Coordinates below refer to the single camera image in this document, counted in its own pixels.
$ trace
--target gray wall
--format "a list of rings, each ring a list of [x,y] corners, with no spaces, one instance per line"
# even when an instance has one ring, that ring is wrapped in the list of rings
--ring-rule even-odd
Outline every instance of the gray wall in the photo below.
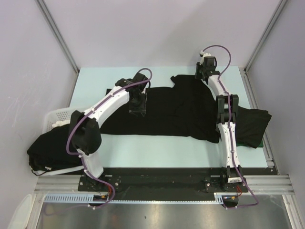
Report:
[[[0,7],[0,228],[33,192],[27,149],[44,115],[66,107],[76,76],[34,0]]]
[[[249,71],[268,127],[275,161],[289,174],[305,212],[305,1],[291,0]]]
[[[222,44],[244,66],[279,0],[45,0],[81,67],[193,66]],[[227,53],[213,49],[219,65]]]

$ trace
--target black garment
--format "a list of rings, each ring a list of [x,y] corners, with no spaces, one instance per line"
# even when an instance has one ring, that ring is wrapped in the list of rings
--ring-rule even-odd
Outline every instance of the black garment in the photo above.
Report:
[[[66,152],[69,126],[56,127],[40,135],[30,146],[28,149],[29,165],[34,171],[54,171],[81,166],[80,158],[71,156]],[[70,151],[76,152],[72,144],[70,144]]]
[[[236,142],[249,147],[259,147],[271,119],[268,111],[238,107],[236,117]]]
[[[178,75],[171,80],[175,83],[173,88],[147,89],[145,117],[128,113],[129,105],[125,104],[104,122],[101,133],[191,136],[218,143],[216,104],[211,90],[193,75]],[[270,119],[267,111],[239,107],[237,144],[257,148]]]
[[[171,78],[173,82],[181,79],[181,83],[187,84],[186,90],[181,90],[180,84],[173,88],[148,88],[144,117],[129,113],[127,103],[104,122],[101,133],[192,136],[199,140],[218,143],[219,135],[216,132],[216,119],[213,112],[215,101],[211,91],[198,80],[189,81],[188,78],[191,77],[179,75]]]

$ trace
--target laundry basket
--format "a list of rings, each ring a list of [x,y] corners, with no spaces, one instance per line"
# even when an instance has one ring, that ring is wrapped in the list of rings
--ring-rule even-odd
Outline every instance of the laundry basket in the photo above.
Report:
[[[81,107],[81,108],[80,107],[67,107],[67,108],[62,108],[62,109],[58,109],[55,111],[50,111],[44,117],[42,133],[44,134],[44,133],[50,131],[51,129],[53,129],[52,125],[55,124],[57,121],[69,120],[71,117],[71,114],[75,110],[84,111],[85,109],[86,108],[83,108],[83,107]],[[77,166],[77,167],[72,167],[72,168],[50,171],[50,172],[44,173],[41,176],[53,176],[53,175],[58,175],[58,174],[75,172],[75,171],[78,171],[81,169],[83,169],[83,166]]]
[[[52,125],[55,124],[57,121],[65,121],[70,119],[71,114],[75,110],[84,111],[85,109],[86,108],[83,107],[66,107],[55,111],[50,111],[44,117],[42,133],[44,134],[53,129]]]

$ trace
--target light blue table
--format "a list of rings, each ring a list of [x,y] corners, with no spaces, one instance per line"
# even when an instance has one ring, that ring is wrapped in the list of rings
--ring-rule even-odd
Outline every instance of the light blue table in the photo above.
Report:
[[[133,78],[141,67],[81,68],[70,107],[90,107],[101,100],[107,88],[121,78]],[[194,67],[151,67],[152,87],[173,86],[170,77],[194,74]],[[238,94],[239,105],[250,108],[238,67],[229,67],[222,80],[231,93]],[[102,135],[100,148],[104,167],[221,167],[221,142],[213,144],[192,137]],[[237,148],[242,167],[267,167],[262,148]]]

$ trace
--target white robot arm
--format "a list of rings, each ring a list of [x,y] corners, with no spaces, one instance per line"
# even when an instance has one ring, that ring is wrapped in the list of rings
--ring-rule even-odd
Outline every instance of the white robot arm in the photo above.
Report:
[[[84,112],[75,111],[71,115],[70,140],[82,157],[85,172],[89,171],[94,177],[99,177],[103,173],[101,158],[97,151],[102,143],[100,127],[106,119],[129,101],[130,113],[145,115],[146,94],[143,92],[151,78],[148,79],[139,72],[133,79],[119,80],[96,105]]]
[[[200,52],[201,61],[197,63],[195,77],[205,80],[216,95],[217,126],[224,146],[224,167],[226,183],[240,183],[241,177],[235,167],[242,173],[236,150],[235,122],[238,112],[238,96],[231,94],[220,80],[216,71],[217,60],[209,53]]]

